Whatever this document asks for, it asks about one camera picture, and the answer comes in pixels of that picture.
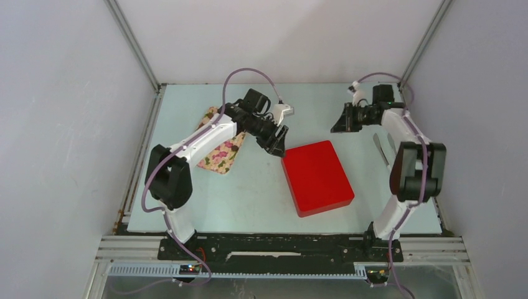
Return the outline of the metal tongs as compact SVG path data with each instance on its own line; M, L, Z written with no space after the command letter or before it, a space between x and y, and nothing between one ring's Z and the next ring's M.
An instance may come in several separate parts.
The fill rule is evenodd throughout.
M387 136L384 138L384 143L382 142L382 138L378 133L375 133L372 137L372 140L375 144L375 147L380 153L380 156L387 167L387 169L391 170L393 168L396 156L397 156L397 149L395 146L395 141L392 138L392 135L390 133L387 133ZM391 154L389 154L388 151L385 149L385 143L390 146L390 150L392 151Z

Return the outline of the red box lid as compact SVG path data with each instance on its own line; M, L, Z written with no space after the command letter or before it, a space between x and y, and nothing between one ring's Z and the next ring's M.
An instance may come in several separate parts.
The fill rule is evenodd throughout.
M290 148L281 164L299 217L348 206L355 198L329 140Z

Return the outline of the floral tray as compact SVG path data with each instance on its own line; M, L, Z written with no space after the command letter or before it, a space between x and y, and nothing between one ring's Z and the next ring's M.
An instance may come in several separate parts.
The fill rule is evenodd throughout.
M246 132L242 132L223 142L200 160L197 167L218 174L227 174L232 169L246 135Z

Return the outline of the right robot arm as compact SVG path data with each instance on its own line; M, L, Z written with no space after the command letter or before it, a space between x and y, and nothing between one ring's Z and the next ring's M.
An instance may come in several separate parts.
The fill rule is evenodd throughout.
M372 87L372 99L366 99L359 82L348 88L352 101L344 104L331 133L356 133L369 125L380 125L392 137L397 152L390 165L391 197L381 215L372 223L374 236L362 243L369 260L378 260L387 252L386 241L399 237L407 219L420 206L439 195L443 185L446 146L427 138L404 102L394 99L393 86Z

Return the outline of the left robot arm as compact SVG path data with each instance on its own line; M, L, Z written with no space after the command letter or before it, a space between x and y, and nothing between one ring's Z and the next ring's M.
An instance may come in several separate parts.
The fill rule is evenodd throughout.
M293 115L294 108L279 101L271 111L263 113L269 102L264 94L249 89L246 95L234 103L224 102L212 119L170 147L156 145L149 155L142 195L144 212L147 195L158 201L169 235L175 239L172 250L181 259L192 258L197 243L192 236L196 230L186 210L193 192L192 170L210 152L240 133L254 136L257 144L268 154L285 157L285 138L288 127L282 122Z

